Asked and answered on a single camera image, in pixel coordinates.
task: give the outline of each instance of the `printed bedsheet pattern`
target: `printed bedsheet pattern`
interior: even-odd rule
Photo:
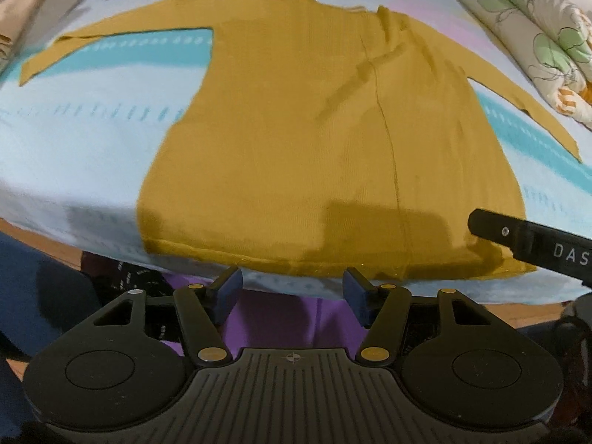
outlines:
[[[85,0],[54,34],[28,42],[20,59],[0,77],[0,217],[90,252],[211,278],[220,271],[216,265],[147,255],[135,220],[138,193],[156,151],[207,71],[210,30],[105,38],[24,87],[17,85],[22,61],[55,36],[154,1]],[[407,13],[537,95],[497,40],[457,0],[319,1],[368,9],[382,4]],[[521,185],[528,218],[592,237],[592,215],[585,211],[592,208],[592,134],[559,117],[579,143],[585,164],[578,164],[526,115],[474,86]],[[340,297],[340,283],[333,279],[247,271],[245,280],[248,287],[261,290]],[[578,281],[543,270],[514,279],[409,286],[419,295],[454,286],[490,303],[557,302],[584,293]]]

